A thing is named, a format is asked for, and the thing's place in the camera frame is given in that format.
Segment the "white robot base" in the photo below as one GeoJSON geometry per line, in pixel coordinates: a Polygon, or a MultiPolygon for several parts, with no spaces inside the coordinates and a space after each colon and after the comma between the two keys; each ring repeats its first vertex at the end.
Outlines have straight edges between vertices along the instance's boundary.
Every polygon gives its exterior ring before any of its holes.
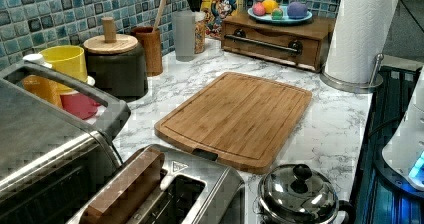
{"type": "Polygon", "coordinates": [[[382,150],[388,166],[414,189],[423,191],[424,73],[418,81],[405,115],[395,134],[382,150]]]}

